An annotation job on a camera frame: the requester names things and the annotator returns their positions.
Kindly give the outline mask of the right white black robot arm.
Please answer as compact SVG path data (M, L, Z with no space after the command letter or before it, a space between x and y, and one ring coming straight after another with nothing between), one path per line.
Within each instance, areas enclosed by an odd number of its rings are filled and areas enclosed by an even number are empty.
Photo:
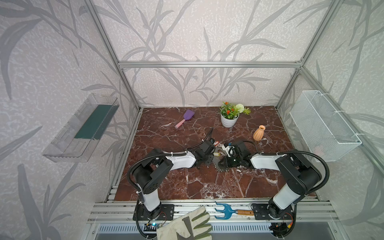
M224 144L221 150L226 157L218 166L225 170L245 167L252 170L267 169L281 172L286 183L269 200L268 214L272 219L279 219L291 205L321 189L330 178L328 164L316 154L299 150L277 153L257 151L251 154L246 143L248 141Z

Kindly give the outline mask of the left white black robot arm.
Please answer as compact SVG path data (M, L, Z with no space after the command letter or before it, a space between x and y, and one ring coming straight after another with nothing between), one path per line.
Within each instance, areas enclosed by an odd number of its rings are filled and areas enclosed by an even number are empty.
M127 181L137 190L139 202L145 211L157 216L161 211L158 188L169 172L178 169L199 168L209 165L214 158L214 139L203 140L184 152L172 153L153 149L146 157L132 165Z

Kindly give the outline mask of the small terracotta vase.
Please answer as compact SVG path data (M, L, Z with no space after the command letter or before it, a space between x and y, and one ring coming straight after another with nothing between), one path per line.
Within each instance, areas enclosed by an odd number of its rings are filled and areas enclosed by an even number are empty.
M258 142L261 141L264 137L266 127L264 125L260 125L259 128L254 132L253 139Z

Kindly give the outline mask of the purple pink toy spatula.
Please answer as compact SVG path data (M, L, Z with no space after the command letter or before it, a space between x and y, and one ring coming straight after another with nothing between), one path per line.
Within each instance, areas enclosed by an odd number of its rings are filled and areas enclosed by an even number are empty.
M183 125L183 123L185 121L188 121L190 120L193 116L194 116L195 112L194 111L191 111L191 110L187 110L185 113L184 113L184 116L183 116L183 119L175 125L175 128L178 129L179 127L181 127Z

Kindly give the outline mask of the white pot with flowers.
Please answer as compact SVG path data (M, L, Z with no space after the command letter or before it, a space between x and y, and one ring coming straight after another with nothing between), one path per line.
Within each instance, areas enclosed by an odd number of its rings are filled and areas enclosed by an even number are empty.
M241 114L249 115L250 113L251 109L246 108L243 104L234 105L223 102L220 107L221 122L225 128L232 128Z

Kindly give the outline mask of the blue garden hand fork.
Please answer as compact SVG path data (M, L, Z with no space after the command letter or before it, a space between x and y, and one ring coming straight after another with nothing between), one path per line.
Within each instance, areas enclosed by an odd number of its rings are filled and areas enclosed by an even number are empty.
M232 217L233 214L242 215L242 216L253 216L254 212L252 210L233 210L229 204L215 202L216 205L223 206L222 210L215 208L215 211L218 213L224 214L223 216L215 216L218 220L228 220Z

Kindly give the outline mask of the white green work glove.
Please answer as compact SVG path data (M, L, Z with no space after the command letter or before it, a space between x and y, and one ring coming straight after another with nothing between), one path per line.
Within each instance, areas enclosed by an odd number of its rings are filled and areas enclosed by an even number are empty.
M158 240L212 240L210 215L205 207L181 216L157 229Z

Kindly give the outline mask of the green circuit board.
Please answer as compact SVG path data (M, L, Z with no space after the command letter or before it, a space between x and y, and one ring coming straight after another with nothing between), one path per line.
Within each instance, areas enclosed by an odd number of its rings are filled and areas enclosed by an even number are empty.
M147 223L143 226L143 232L149 233L149 232L156 232L157 229L161 226L159 223Z

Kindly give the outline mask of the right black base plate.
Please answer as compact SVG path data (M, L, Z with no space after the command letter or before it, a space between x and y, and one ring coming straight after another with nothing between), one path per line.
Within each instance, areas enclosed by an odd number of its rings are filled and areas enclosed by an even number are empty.
M269 204L253 203L251 209L254 213L255 220L289 220L295 215L292 206L288 206L285 210L279 208L270 208Z

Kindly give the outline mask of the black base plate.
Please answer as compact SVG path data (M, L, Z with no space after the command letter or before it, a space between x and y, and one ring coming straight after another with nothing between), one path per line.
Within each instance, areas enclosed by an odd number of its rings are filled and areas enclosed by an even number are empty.
M144 204L136 206L133 220L136 221L171 221L174 219L175 205L160 204L153 211L147 210Z
M292 206L288 206L285 210L279 208L270 208L269 204L253 203L251 209L254 213L255 220L289 220L295 215Z

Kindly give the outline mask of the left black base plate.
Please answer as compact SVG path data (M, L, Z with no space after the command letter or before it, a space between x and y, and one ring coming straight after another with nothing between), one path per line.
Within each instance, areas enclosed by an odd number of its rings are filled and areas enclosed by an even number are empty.
M153 211L147 210L144 204L136 206L133 220L136 221L171 221L174 219L175 205L160 204Z

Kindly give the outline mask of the clear plastic wall tray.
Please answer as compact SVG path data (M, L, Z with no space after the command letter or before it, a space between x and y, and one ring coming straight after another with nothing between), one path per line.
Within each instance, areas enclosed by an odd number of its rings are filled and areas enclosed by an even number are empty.
M42 155L54 163L88 162L119 106L117 97L89 94Z

